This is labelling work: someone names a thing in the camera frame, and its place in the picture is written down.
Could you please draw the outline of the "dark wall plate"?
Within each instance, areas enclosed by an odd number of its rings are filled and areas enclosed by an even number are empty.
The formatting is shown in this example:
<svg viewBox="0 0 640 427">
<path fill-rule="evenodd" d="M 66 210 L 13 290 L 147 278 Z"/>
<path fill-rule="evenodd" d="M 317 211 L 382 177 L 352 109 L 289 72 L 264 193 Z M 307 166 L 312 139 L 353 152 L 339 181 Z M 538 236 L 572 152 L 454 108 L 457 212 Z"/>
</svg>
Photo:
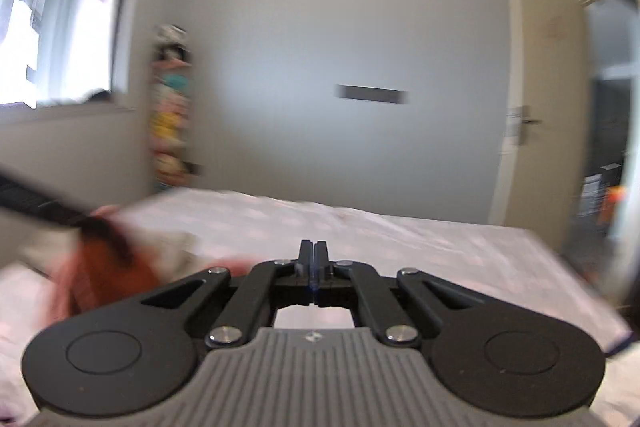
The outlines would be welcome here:
<svg viewBox="0 0 640 427">
<path fill-rule="evenodd" d="M 343 100 L 383 103 L 383 104 L 404 104 L 406 101 L 406 91 L 351 86 L 350 84 L 338 84 L 336 86 L 336 95 Z"/>
</svg>

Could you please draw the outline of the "window with dark frame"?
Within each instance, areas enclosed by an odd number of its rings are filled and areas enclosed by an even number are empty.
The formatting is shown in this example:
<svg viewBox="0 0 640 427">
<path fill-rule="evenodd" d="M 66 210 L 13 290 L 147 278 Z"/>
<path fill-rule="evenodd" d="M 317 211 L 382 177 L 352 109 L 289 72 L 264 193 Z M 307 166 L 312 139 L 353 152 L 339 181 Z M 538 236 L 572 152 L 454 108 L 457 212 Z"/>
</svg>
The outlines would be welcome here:
<svg viewBox="0 0 640 427">
<path fill-rule="evenodd" d="M 40 107 L 114 98 L 122 0 L 1 0 L 1 104 Z"/>
</svg>

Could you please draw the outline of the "cream room door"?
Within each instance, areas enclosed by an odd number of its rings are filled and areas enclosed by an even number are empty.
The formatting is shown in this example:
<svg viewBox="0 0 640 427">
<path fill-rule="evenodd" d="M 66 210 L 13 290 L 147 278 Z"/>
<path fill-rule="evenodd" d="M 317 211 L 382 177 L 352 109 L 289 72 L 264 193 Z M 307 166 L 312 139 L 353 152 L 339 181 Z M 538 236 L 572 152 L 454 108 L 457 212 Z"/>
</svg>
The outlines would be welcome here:
<svg viewBox="0 0 640 427">
<path fill-rule="evenodd" d="M 489 219 L 559 246 L 586 153 L 586 14 L 577 0 L 509 0 L 509 9 L 506 132 Z"/>
</svg>

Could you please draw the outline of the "rust red fleece garment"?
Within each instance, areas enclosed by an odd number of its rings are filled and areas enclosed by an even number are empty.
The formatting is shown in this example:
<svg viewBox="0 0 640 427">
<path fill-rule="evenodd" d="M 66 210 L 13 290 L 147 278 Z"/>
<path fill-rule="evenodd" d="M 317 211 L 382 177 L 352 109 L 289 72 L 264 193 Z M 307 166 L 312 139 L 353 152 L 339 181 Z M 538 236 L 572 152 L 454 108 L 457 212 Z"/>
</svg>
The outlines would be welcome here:
<svg viewBox="0 0 640 427">
<path fill-rule="evenodd" d="M 149 254 L 132 243 L 134 229 L 117 222 L 116 213 L 116 207 L 106 206 L 93 216 L 125 245 L 119 248 L 96 234 L 79 233 L 77 246 L 50 276 L 44 327 L 170 283 L 160 279 Z"/>
</svg>

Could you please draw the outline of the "plush toy storage column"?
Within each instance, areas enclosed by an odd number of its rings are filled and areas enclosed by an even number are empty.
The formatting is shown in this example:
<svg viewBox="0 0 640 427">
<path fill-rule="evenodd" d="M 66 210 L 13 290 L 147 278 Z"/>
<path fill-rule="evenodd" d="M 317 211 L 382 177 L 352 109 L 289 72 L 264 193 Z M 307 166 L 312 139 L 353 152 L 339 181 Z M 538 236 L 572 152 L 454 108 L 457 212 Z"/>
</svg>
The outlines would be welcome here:
<svg viewBox="0 0 640 427">
<path fill-rule="evenodd" d="M 186 31 L 160 25 L 153 37 L 149 144 L 157 192 L 188 186 L 196 167 L 190 161 L 192 113 L 191 52 Z"/>
</svg>

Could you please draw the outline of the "pink dotted bed sheet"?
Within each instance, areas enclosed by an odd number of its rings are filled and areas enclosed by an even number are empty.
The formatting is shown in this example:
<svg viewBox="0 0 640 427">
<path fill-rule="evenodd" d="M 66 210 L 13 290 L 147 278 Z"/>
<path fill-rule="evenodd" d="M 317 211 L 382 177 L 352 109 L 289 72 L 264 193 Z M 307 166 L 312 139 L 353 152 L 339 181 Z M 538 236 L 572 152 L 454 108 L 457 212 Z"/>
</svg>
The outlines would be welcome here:
<svg viewBox="0 0 640 427">
<path fill-rule="evenodd" d="M 314 239 L 326 241 L 334 259 L 367 262 L 389 276 L 415 267 L 570 322 L 614 355 L 594 413 L 611 426 L 638 421 L 639 348 L 628 343 L 629 327 L 532 232 L 205 190 L 153 196 L 120 217 L 135 230 L 193 234 L 191 253 L 200 262 L 193 272 L 228 258 L 289 256 Z"/>
</svg>

